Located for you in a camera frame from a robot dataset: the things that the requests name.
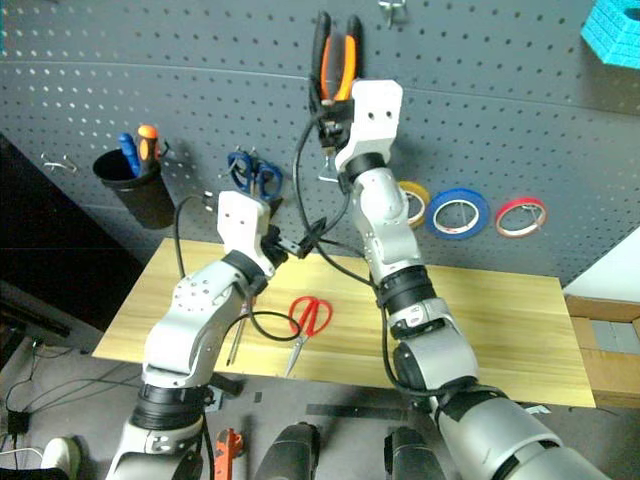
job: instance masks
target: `wooden table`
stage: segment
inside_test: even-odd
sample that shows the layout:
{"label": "wooden table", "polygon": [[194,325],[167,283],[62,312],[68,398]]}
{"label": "wooden table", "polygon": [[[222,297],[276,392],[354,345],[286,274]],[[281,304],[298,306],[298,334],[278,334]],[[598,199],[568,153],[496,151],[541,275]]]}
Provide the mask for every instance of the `wooden table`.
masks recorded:
{"label": "wooden table", "polygon": [[[144,342],[167,311],[178,281],[173,241],[165,239],[131,290],[94,356],[141,363]],[[183,241],[187,271],[223,255],[221,245]],[[357,258],[336,257],[366,275]],[[429,275],[471,342],[480,381],[517,401],[594,406],[580,350],[556,278],[431,266]],[[319,255],[290,258],[259,297],[261,308],[287,312],[301,295],[331,302],[329,327],[305,345],[291,378],[389,387],[382,367],[380,313],[370,289],[327,265]],[[289,332],[282,319],[261,317],[274,334]],[[247,322],[235,362],[225,366],[234,329],[218,372],[282,376],[292,343],[261,337]]]}

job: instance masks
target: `blue foam object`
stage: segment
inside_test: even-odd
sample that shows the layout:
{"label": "blue foam object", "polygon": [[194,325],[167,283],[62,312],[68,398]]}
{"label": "blue foam object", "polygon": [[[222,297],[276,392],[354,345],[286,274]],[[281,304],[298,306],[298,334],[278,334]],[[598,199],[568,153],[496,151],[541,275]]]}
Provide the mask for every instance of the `blue foam object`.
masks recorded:
{"label": "blue foam object", "polygon": [[[469,230],[461,233],[447,233],[439,230],[436,227],[436,213],[438,209],[445,203],[449,203],[456,200],[465,200],[475,205],[478,209],[478,220],[476,224]],[[445,238],[447,240],[464,240],[469,237],[473,237],[476,233],[479,233],[487,223],[489,223],[489,204],[482,195],[468,188],[452,188],[440,192],[431,199],[429,205],[427,205],[427,211],[425,212],[426,227],[431,233],[438,238]]]}
{"label": "blue foam object", "polygon": [[603,63],[640,69],[640,1],[598,0],[581,34]]}

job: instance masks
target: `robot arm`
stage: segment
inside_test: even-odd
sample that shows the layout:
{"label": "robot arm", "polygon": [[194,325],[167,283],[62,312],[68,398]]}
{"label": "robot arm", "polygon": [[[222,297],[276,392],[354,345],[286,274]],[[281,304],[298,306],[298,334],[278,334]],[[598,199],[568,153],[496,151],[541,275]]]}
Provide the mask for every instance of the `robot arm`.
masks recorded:
{"label": "robot arm", "polygon": [[352,185],[353,221],[378,304],[400,342],[393,359],[403,391],[428,399],[463,478],[607,478],[516,403],[478,385],[473,350],[436,296],[407,223],[408,201],[387,168],[402,88],[389,80],[357,81],[352,96],[351,135],[336,169]]}
{"label": "robot arm", "polygon": [[218,231],[226,256],[183,278],[169,311],[151,330],[144,385],[108,479],[200,478],[194,447],[222,342],[243,302],[260,293],[287,258],[276,248],[281,239],[269,226],[269,213],[240,193],[220,194]]}

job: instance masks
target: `scissors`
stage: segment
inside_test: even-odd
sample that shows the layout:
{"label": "scissors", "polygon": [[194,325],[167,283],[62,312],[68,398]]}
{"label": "scissors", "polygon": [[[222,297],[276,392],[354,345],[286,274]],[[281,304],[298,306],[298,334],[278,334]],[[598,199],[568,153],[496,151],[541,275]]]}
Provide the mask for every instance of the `scissors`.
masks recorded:
{"label": "scissors", "polygon": [[[302,311],[302,315],[297,319],[298,325],[300,325],[300,336],[296,339],[296,343],[293,346],[293,350],[291,351],[291,355],[289,356],[289,363],[287,364],[287,369],[285,370],[284,376],[288,377],[293,370],[293,366],[296,364],[298,357],[300,356],[300,351],[304,344],[311,337],[316,336],[322,330],[327,328],[329,322],[331,321],[331,317],[333,316],[333,308],[331,304],[325,300],[320,300],[316,297],[305,296],[297,298],[293,301],[291,306],[289,307],[289,317],[293,318],[292,315],[296,311],[298,305],[303,302],[307,302],[304,310]],[[316,327],[316,320],[318,318],[318,311],[320,307],[326,311],[326,318],[324,323],[319,327]],[[290,324],[291,330],[295,333],[297,329],[293,323]]]}
{"label": "scissors", "polygon": [[257,194],[266,202],[280,196],[283,175],[275,165],[243,151],[231,152],[227,163],[233,183],[243,192]]}

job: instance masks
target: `tape roll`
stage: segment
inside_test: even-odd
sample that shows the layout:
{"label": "tape roll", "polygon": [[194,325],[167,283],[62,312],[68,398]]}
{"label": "tape roll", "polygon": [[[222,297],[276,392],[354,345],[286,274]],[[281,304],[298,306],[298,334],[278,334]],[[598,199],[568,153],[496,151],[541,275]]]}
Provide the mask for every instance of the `tape roll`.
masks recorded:
{"label": "tape roll", "polygon": [[[460,227],[447,227],[438,222],[440,212],[450,205],[467,205],[473,217]],[[489,223],[489,204],[482,195],[468,188],[452,188],[433,197],[427,206],[427,229],[436,237],[464,240],[480,232]]]}
{"label": "tape roll", "polygon": [[398,186],[408,196],[415,198],[420,204],[420,210],[415,215],[409,217],[409,226],[411,228],[417,228],[424,223],[424,213],[431,200],[429,191],[419,183],[402,181],[398,182]]}
{"label": "tape roll", "polygon": [[[502,219],[504,216],[515,210],[516,208],[525,208],[531,211],[531,224],[520,228],[518,230],[507,230],[502,226]],[[534,210],[539,210],[539,214],[536,215]],[[511,200],[510,202],[505,203],[498,213],[496,213],[496,230],[500,235],[507,238],[522,238],[532,233],[535,233],[537,230],[540,230],[540,227],[544,225],[547,221],[547,207],[542,203],[542,200],[536,197],[520,197],[515,200]]]}

